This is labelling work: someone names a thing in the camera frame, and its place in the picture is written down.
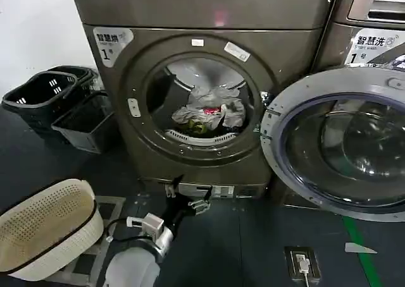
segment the washer door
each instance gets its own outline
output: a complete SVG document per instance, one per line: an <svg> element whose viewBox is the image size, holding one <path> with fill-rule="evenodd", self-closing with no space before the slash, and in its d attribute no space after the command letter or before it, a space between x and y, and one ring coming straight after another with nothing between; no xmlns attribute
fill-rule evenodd
<svg viewBox="0 0 405 287"><path fill-rule="evenodd" d="M405 73L340 68L307 76L268 106L261 146L281 180L320 207L405 221Z"/></svg>
<svg viewBox="0 0 405 287"><path fill-rule="evenodd" d="M178 35L124 65L118 107L132 126L128 141L136 136L165 157L197 166L260 152L263 96L277 82L255 54L221 37Z"/></svg>

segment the dark gray floor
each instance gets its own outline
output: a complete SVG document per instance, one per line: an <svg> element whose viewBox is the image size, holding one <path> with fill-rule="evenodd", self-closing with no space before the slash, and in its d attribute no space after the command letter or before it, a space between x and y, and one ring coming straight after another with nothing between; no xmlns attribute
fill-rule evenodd
<svg viewBox="0 0 405 287"><path fill-rule="evenodd" d="M147 197L143 192L138 196L136 173L122 143L97 156L69 146L48 147L18 116L3 110L0 124L0 208L54 180L77 177L88 180L96 195L126 197L123 216L159 214L164 209L164 197ZM402 286L405 225L357 224L364 245L378 251L371 258L383 286ZM121 237L136 233L122 226L116 230ZM184 221L157 287L304 286L288 276L285 246L313 248L321 271L319 287L369 286L358 256L344 252L347 241L342 218L331 213L279 208L266 200L216 200L209 212ZM127 246L113 243L106 262ZM63 285L0 276L0 286Z"/></svg>

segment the black basket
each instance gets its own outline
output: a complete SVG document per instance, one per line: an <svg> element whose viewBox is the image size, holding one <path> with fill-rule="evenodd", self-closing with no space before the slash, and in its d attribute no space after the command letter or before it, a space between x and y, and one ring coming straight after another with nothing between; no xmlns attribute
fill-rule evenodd
<svg viewBox="0 0 405 287"><path fill-rule="evenodd" d="M52 125L80 150L102 153L119 137L118 125L105 92L94 92Z"/></svg>
<svg viewBox="0 0 405 287"><path fill-rule="evenodd" d="M68 143L51 125L90 94L95 74L86 68L59 66L34 75L8 92L2 106L18 115L40 137Z"/></svg>

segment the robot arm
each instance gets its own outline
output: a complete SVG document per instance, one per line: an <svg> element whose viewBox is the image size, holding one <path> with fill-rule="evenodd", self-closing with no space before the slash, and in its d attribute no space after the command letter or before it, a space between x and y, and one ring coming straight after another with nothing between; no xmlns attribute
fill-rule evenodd
<svg viewBox="0 0 405 287"><path fill-rule="evenodd" d="M142 231L135 237L134 247L116 254L111 260L106 271L105 287L153 287L159 276L159 265L168 253L183 218L209 209L212 187L203 200L193 201L176 192L181 178L174 179L166 188L166 210L161 217L148 213L143 219L126 218L128 227L142 228ZM106 228L107 240L112 241L114 239L108 234L109 226Z"/></svg>

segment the cable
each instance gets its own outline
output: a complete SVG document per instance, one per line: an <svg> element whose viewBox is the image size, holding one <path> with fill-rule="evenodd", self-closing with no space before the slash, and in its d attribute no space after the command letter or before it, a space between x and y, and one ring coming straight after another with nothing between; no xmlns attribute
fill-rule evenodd
<svg viewBox="0 0 405 287"><path fill-rule="evenodd" d="M308 282L308 273L304 272L304 278L305 278L305 286L309 287L309 282Z"/></svg>
<svg viewBox="0 0 405 287"><path fill-rule="evenodd" d="M306 258L304 254L296 254L296 259L298 262L298 268L299 272L304 275L305 278L305 286L309 286L309 281L308 281L308 273L309 273L309 259Z"/></svg>
<svg viewBox="0 0 405 287"><path fill-rule="evenodd" d="M111 234L109 233L109 228L114 225L115 223L118 222L126 222L127 218L126 217L121 217L119 219L115 219L114 221L111 221L104 229L104 235L106 235L106 240L111 243L112 241L116 241L118 243L125 243L127 241L133 241L133 240L151 240L152 238L147 235L137 235L137 236L131 236L129 238L113 238Z"/></svg>

